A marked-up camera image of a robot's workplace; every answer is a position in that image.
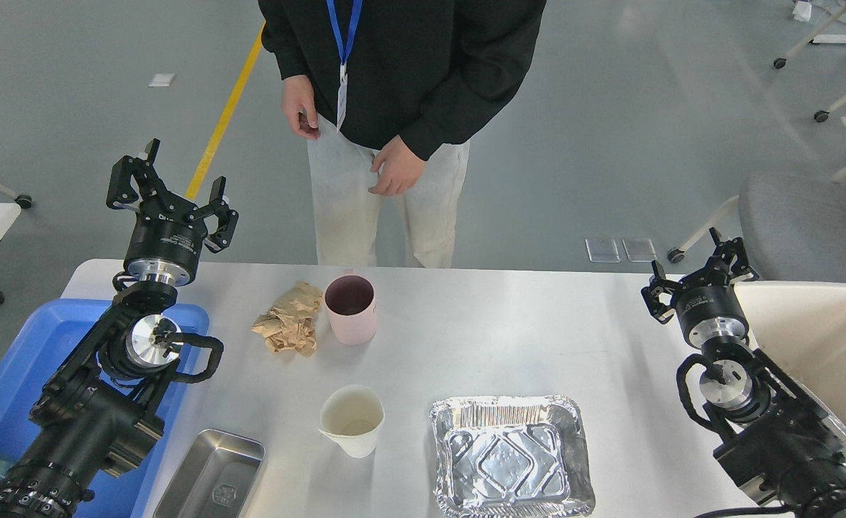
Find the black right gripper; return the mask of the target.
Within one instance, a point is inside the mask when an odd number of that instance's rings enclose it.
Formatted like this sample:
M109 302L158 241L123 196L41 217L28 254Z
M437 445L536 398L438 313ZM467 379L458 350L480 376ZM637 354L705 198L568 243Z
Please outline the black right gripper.
M716 227L709 228L715 249L702 269L697 271L697 285L680 295L683 283L667 278L659 261L651 261L649 285L641 288L647 310L660 324L667 324L675 314L687 344L702 350L715 337L746 338L748 321L732 284L755 281L760 275L750 265L742 237L722 239Z

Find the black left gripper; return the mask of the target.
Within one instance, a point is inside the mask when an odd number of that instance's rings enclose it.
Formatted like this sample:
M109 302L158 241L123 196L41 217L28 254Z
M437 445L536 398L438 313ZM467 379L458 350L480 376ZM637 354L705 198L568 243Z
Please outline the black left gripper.
M213 181L209 203L197 205L176 198L167 205L166 187L153 164L160 139L151 139L142 156L124 156L112 168L106 193L108 209L138 211L124 259L124 272L137 280L167 276L174 286L195 281L203 244L212 253L229 248L239 213L229 206L224 193L225 176ZM188 216L195 211L195 220ZM215 216L218 226L206 232L203 221Z

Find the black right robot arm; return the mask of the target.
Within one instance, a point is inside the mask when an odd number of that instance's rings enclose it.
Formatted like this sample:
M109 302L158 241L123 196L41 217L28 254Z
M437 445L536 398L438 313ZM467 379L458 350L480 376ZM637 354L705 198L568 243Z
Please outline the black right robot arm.
M709 230L713 253L678 280L662 265L641 297L660 324L676 319L693 348L677 368L686 415L716 434L713 456L751 507L716 509L710 517L793 514L846 517L846 432L833 413L752 344L734 287L756 280L742 238Z

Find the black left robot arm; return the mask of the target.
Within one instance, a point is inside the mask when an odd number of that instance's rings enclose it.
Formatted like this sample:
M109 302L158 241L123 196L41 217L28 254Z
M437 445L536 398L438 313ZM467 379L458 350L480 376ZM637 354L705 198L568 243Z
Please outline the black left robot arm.
M184 332L166 311L195 280L202 250L229 247L239 214L224 199L225 177L206 204L170 191L154 167L159 147L151 139L112 168L105 204L135 213L115 295L29 411L40 433L0 479L0 517L73 516L94 498L98 472L138 468L163 438L157 410L170 384L218 370L222 341Z

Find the person right hand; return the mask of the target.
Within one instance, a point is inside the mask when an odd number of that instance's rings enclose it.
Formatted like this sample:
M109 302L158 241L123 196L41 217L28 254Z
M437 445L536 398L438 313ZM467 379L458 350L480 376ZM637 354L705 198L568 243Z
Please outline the person right hand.
M297 75L283 79L281 109L292 134L308 140L320 137L314 89L308 76Z

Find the person left hand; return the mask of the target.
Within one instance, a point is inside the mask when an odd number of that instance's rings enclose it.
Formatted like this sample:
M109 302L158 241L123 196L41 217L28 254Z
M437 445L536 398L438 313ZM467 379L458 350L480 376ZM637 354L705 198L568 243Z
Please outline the person left hand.
M427 161L412 152L400 135L391 139L373 160L371 173L379 180L368 193L375 196L400 196L416 184L425 171Z

